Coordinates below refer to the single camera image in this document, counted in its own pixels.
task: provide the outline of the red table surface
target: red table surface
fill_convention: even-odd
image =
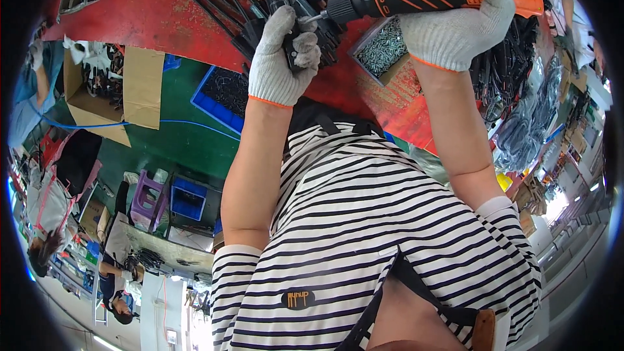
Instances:
[[[56,18],[59,1],[51,0],[50,19]],[[339,63],[321,70],[306,95],[347,113],[376,118],[385,131],[437,154],[429,113],[411,63],[384,88],[346,53],[374,20],[348,24],[349,31],[342,35],[338,49]],[[63,15],[44,38],[60,40],[64,35],[73,40],[165,51],[237,72],[244,62],[230,37],[192,0],[99,0]]]

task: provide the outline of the white knit glove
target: white knit glove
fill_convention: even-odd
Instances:
[[[321,49],[313,33],[316,22],[292,42],[297,51],[294,63],[304,69],[296,74],[288,69],[282,43],[293,28],[294,20],[294,9],[282,6],[266,21],[249,72],[250,97],[273,105],[292,107],[317,74]]]
[[[121,278],[127,280],[128,282],[132,282],[132,280],[134,279],[132,277],[132,273],[128,270],[121,270]]]
[[[33,44],[29,47],[32,57],[32,69],[34,71],[38,70],[43,64],[43,42],[39,39],[35,40]]]
[[[484,0],[479,10],[457,8],[400,15],[403,40],[418,61],[467,71],[472,59],[501,42],[514,17],[513,0]]]

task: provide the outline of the blue hose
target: blue hose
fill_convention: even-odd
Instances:
[[[85,126],[65,125],[65,124],[59,123],[57,121],[51,120],[50,118],[48,118],[48,117],[44,116],[43,114],[41,114],[41,112],[39,112],[39,110],[35,109],[35,106],[32,105],[30,100],[28,100],[28,104],[35,110],[35,112],[41,117],[41,119],[43,121],[48,122],[50,125],[58,126],[59,128],[65,128],[65,129],[96,129],[96,128],[110,128],[112,126],[124,126],[124,125],[129,125],[130,124],[129,122],[122,121],[122,122],[107,123],[107,124],[102,124],[102,125],[85,125]],[[192,124],[192,125],[201,126],[202,128],[210,129],[212,131],[216,131],[220,135],[229,137],[231,139],[235,139],[236,141],[240,142],[240,138],[236,138],[234,136],[228,135],[227,133],[219,131],[219,130],[217,130],[215,128],[211,128],[211,127],[209,127],[207,125],[204,125],[203,123],[184,121],[184,120],[160,120],[160,122],[189,123],[189,124]]]

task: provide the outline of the woman with black hair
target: woman with black hair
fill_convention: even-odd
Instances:
[[[126,215],[128,188],[130,184],[138,181],[138,176],[134,173],[124,173],[123,176],[115,199],[115,218],[108,235],[106,235],[107,220],[100,220],[97,226],[98,238],[104,247],[103,250],[100,249],[100,252],[103,251],[103,258],[98,269],[104,306],[121,324],[129,324],[132,322],[132,312],[122,299],[122,295],[129,283],[143,282],[144,270],[141,266],[127,264],[132,249],[122,223],[129,223],[129,217]]]
[[[40,277],[47,275],[51,255],[65,250],[78,231],[71,213],[78,211],[76,202],[102,166],[97,159],[101,144],[101,137],[80,129],[61,143],[46,170],[31,161],[26,214],[34,237],[27,255]]]

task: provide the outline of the black and white striped shirt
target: black and white striped shirt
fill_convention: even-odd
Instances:
[[[215,255],[214,349],[335,349],[399,252],[442,305],[510,315],[515,342],[538,306],[541,274],[511,201],[474,212],[394,144],[336,125],[337,135],[316,126],[289,137],[265,250]],[[471,348],[472,327],[441,317]]]

